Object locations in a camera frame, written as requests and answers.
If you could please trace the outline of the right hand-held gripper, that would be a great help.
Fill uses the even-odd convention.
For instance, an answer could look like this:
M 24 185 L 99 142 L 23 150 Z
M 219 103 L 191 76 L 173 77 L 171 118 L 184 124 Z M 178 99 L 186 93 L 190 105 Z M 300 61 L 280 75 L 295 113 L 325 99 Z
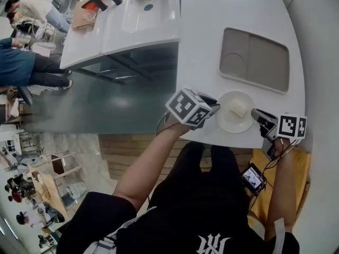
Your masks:
M 305 138 L 307 117 L 290 114 L 275 116 L 257 108 L 251 110 L 251 116 L 260 125 L 263 137 L 262 150 L 269 160 L 273 161 L 275 158 L 276 139 L 297 141 Z

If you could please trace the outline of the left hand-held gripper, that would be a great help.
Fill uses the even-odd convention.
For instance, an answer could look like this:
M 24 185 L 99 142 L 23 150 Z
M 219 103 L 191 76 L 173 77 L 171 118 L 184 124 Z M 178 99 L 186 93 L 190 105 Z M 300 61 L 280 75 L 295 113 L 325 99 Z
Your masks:
M 176 91 L 165 106 L 180 123 L 193 129 L 202 128 L 205 120 L 220 110 L 216 99 L 190 87 Z

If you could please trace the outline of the pale food piece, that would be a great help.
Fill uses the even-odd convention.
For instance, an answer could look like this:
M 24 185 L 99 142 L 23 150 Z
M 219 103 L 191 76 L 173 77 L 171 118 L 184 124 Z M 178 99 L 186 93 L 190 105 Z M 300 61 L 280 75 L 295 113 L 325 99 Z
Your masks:
M 243 118 L 247 112 L 246 104 L 244 104 L 239 99 L 233 99 L 232 101 L 230 101 L 229 109 L 240 118 Z

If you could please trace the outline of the grey rectangular tray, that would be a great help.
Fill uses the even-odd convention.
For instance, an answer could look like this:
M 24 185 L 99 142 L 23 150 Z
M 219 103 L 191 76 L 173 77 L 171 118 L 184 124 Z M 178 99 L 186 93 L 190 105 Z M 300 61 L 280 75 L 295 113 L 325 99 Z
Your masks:
M 260 35 L 225 28 L 219 74 L 223 78 L 285 94 L 290 81 L 289 50 Z

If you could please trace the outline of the person's left forearm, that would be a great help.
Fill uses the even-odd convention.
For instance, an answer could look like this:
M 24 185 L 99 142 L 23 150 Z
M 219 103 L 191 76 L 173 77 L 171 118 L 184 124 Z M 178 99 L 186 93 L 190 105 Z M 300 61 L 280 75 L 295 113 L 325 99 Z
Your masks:
M 190 126 L 179 122 L 166 126 L 118 181 L 113 196 L 128 200 L 139 211 L 152 192 L 170 152 Z

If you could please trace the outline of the person's right forearm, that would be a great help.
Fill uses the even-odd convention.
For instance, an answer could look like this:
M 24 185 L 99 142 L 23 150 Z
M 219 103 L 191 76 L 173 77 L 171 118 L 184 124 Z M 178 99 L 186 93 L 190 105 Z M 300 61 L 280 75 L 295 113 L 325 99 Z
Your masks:
M 274 222 L 276 220 L 283 218 L 285 229 L 290 233 L 296 221 L 295 162 L 291 153 L 288 152 L 285 156 L 282 155 L 282 152 L 289 145 L 289 139 L 281 138 L 275 140 L 275 154 L 281 157 L 281 159 L 276 166 L 273 191 L 265 225 L 265 241 L 271 240 L 276 235 L 274 228 Z

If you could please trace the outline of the small round white plate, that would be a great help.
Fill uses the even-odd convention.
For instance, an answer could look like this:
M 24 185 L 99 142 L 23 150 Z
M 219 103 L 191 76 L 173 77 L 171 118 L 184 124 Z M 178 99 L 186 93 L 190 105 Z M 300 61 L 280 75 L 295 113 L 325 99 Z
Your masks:
M 247 106 L 247 112 L 243 118 L 238 117 L 229 109 L 230 101 L 239 99 Z M 220 104 L 220 110 L 215 113 L 218 125 L 229 133 L 242 133 L 248 130 L 254 119 L 251 116 L 251 110 L 255 107 L 252 98 L 244 92 L 234 90 L 222 95 L 217 101 Z

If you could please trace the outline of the small display device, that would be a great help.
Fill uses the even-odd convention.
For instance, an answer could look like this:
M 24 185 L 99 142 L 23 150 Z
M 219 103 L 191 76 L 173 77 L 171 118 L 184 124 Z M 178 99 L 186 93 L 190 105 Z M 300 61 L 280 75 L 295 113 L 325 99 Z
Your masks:
M 242 181 L 252 195 L 257 197 L 261 190 L 265 188 L 266 178 L 254 163 L 250 163 L 242 172 Z

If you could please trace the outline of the person's black trousers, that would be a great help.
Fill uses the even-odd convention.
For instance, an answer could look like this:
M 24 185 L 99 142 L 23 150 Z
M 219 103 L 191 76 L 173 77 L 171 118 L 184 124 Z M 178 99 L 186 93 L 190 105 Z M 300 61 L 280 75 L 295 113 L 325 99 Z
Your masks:
M 185 145 L 151 201 L 158 205 L 225 203 L 237 210 L 248 209 L 249 197 L 234 153 L 229 147 L 212 145 L 208 167 L 202 163 L 204 149 L 198 142 Z

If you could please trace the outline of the person's black t-shirt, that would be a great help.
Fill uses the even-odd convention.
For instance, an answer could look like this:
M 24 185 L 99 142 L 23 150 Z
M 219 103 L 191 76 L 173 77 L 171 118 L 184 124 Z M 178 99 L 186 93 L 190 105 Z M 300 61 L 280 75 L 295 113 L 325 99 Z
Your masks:
M 57 254 L 299 254 L 296 238 L 275 224 L 264 241 L 247 209 L 225 203 L 175 203 L 142 215 L 126 199 L 90 192 L 69 222 Z

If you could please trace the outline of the brown cardboard box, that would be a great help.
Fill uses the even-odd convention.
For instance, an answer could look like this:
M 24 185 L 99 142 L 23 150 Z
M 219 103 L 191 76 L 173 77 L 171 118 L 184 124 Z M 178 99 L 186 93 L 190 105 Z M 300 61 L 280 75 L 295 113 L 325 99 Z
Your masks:
M 73 30 L 86 30 L 87 28 L 92 28 L 95 24 L 99 9 L 96 10 L 83 9 L 82 5 L 87 1 L 88 0 L 78 1 L 75 5 L 71 25 Z

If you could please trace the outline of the white mesh basket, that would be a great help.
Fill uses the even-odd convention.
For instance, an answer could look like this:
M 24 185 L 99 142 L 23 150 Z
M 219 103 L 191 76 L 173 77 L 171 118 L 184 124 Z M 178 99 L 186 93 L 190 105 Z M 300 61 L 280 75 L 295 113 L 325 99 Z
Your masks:
M 67 193 L 71 196 L 72 199 L 79 199 L 87 191 L 87 186 L 84 182 L 76 182 L 69 184 L 66 187 Z

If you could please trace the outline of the wooden stool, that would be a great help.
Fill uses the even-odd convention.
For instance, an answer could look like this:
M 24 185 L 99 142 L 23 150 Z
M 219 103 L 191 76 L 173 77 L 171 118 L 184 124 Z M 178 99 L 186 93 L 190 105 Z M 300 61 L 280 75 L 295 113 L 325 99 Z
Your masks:
M 50 155 L 40 155 L 40 162 L 36 165 L 36 169 L 45 170 L 52 168 L 55 174 L 53 177 L 54 180 L 64 178 L 81 170 L 82 167 L 80 165 L 75 167 L 67 165 L 66 160 L 68 158 L 74 158 L 76 155 L 78 155 L 78 153 L 69 152 L 68 150 L 55 152 Z

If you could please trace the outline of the grey office chair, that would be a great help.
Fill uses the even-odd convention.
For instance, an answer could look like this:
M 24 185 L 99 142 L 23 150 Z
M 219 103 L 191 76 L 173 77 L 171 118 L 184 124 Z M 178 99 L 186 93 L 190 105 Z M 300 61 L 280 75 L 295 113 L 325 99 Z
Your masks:
M 17 87 L 17 91 L 20 94 L 21 98 L 25 101 L 28 106 L 32 106 L 33 97 L 31 92 L 27 87 Z

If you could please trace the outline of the white table with dark frame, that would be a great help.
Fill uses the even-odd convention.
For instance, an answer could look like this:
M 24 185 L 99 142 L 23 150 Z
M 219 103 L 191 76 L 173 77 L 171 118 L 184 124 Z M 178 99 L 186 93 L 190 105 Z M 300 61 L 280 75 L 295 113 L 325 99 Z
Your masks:
M 122 1 L 108 10 L 101 53 L 116 65 L 149 79 L 150 72 L 130 54 L 179 41 L 181 0 Z M 153 4 L 152 10 L 144 11 L 147 4 Z
M 101 56 L 106 17 L 107 11 L 103 12 L 99 9 L 92 28 L 73 30 L 70 27 L 61 56 L 60 67 L 62 69 L 75 67 Z

